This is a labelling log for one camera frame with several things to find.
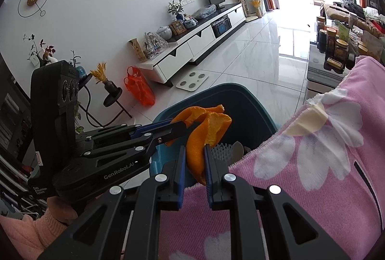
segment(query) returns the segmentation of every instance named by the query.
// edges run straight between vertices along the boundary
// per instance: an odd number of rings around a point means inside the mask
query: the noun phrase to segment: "pink floral fabric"
[[[252,185],[281,186],[353,260],[365,257],[384,227],[384,84],[385,68],[359,57],[337,89],[307,101],[230,168]],[[230,249],[229,213],[209,209],[202,185],[185,190],[180,211],[162,212],[161,260],[230,260]]]

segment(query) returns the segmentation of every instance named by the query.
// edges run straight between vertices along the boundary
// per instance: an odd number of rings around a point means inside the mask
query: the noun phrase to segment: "blue glass vase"
[[[84,68],[80,65],[76,67],[76,70],[79,71],[79,78],[85,77],[87,75]]]

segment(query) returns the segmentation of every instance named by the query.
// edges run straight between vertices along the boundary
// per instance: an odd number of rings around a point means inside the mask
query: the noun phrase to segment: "white flower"
[[[231,260],[230,231],[219,234],[218,237],[206,237],[205,239],[206,260]],[[195,260],[180,251],[169,256],[169,260]]]
[[[270,179],[281,172],[295,151],[294,137],[302,137],[297,152],[297,169],[303,187],[310,191],[325,183],[329,168],[343,180],[350,173],[346,146],[363,145],[361,106],[356,102],[339,102],[346,89],[317,95],[272,144],[262,150],[255,161],[254,175]]]

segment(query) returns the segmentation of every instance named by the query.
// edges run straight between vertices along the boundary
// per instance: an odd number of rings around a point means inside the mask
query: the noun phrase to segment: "teal trash can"
[[[220,104],[225,107],[225,114],[232,118],[221,143],[233,144],[239,141],[243,146],[254,150],[277,131],[276,125],[258,99],[246,87],[234,83],[211,87],[178,102],[161,112],[154,123],[174,118],[191,106],[209,108]],[[170,147],[164,144],[157,146],[157,151],[151,157],[150,176],[160,173],[166,162],[178,158],[180,146],[186,145],[188,136],[197,126],[198,123],[193,124],[187,130],[188,135],[178,138]],[[195,179],[187,170],[185,187],[195,183]]]

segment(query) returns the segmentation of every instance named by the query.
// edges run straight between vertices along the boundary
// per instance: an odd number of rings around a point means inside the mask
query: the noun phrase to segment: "metal rivet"
[[[122,191],[122,188],[120,186],[113,186],[110,188],[110,194],[111,195],[117,195]]]
[[[156,180],[157,182],[164,182],[166,179],[167,179],[167,175],[165,175],[165,174],[158,174],[158,175],[155,177],[155,180]]]
[[[237,177],[233,173],[225,174],[225,180],[226,181],[232,182],[232,181],[235,181],[236,178]]]
[[[278,194],[281,192],[281,188],[280,188],[278,185],[271,185],[271,186],[269,187],[269,191],[270,191],[272,194],[278,195]]]

